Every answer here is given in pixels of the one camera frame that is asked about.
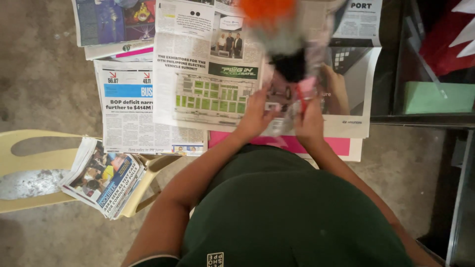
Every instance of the beige plastic chair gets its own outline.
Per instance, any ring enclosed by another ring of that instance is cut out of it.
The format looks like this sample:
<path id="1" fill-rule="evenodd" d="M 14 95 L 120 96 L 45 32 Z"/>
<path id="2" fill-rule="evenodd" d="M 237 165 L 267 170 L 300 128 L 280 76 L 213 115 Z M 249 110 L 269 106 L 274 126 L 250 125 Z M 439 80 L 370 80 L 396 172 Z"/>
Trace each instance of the beige plastic chair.
<path id="1" fill-rule="evenodd" d="M 37 153 L 28 156 L 15 156 L 11 153 L 11 148 L 18 142 L 34 137 L 83 137 L 77 134 L 59 133 L 43 130 L 18 130 L 0 133 L 0 176 L 33 170 L 53 170 L 53 169 L 71 169 L 77 148 L 63 149 L 44 153 Z M 155 176 L 170 163 L 176 161 L 181 156 L 175 155 L 139 155 L 141 162 L 146 168 L 146 173 L 140 183 L 137 185 L 129 201 L 121 212 L 121 216 L 131 217 L 147 205 L 152 203 L 160 194 L 158 186 L 154 188 L 154 195 L 140 202 L 149 185 L 155 181 Z M 77 200 L 63 192 L 23 198 L 16 200 L 0 200 L 0 213 L 24 210 L 34 207 L 41 207 L 51 204 L 57 204 L 67 201 Z"/>

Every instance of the shirt logo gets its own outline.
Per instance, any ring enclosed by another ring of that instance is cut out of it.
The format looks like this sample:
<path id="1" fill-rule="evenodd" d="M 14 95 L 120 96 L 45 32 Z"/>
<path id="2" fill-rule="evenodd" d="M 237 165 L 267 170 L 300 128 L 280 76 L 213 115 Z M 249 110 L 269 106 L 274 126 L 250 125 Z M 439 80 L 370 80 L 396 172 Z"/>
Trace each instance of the shirt logo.
<path id="1" fill-rule="evenodd" d="M 224 266 L 224 252 L 211 253 L 206 256 L 208 267 L 223 267 Z"/>

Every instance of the green shirt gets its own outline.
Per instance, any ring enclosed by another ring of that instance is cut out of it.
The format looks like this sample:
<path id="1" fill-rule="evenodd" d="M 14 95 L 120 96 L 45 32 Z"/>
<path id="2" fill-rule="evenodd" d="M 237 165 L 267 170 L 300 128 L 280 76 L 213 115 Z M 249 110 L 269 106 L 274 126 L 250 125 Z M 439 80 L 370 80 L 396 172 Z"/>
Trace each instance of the green shirt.
<path id="1" fill-rule="evenodd" d="M 144 266 L 413 266 L 376 205 L 345 180 L 269 146 L 246 145 L 195 208 L 181 259 Z"/>

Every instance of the hand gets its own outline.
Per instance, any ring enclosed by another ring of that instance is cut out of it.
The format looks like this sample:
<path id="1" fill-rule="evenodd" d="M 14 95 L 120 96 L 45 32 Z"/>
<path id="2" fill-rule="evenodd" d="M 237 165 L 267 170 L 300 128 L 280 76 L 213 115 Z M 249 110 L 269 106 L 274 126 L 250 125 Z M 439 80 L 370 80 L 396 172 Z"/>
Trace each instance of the hand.
<path id="1" fill-rule="evenodd" d="M 246 113 L 233 133 L 243 143 L 259 136 L 278 114 L 277 110 L 264 111 L 268 89 L 269 85 L 266 85 L 249 97 Z"/>
<path id="2" fill-rule="evenodd" d="M 345 78 L 333 71 L 333 68 L 322 64 L 321 70 L 327 77 L 328 110 L 332 115 L 350 115 L 350 104 L 346 94 Z"/>
<path id="3" fill-rule="evenodd" d="M 300 144 L 308 151 L 310 148 L 325 144 L 323 139 L 323 116 L 320 108 L 321 96 L 312 99 L 305 114 L 297 114 L 294 119 L 295 135 Z"/>

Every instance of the gray floor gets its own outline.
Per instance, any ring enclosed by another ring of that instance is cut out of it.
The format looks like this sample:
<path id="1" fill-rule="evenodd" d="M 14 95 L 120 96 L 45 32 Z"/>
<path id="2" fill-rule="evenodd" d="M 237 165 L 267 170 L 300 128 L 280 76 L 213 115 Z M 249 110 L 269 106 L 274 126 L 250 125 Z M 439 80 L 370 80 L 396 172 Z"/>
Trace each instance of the gray floor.
<path id="1" fill-rule="evenodd" d="M 76 47 L 71 2 L 5 1 L 0 132 L 47 129 L 101 136 L 94 68 Z M 415 237 L 428 231 L 443 139 L 438 130 L 372 125 L 361 163 L 350 163 Z M 37 140 L 17 149 L 29 153 L 42 146 Z M 169 166 L 159 184 L 190 160 Z M 6 184 L 0 183 L 0 198 L 11 191 Z M 0 266 L 117 266 L 146 212 L 109 221 L 76 201 L 0 214 Z"/>

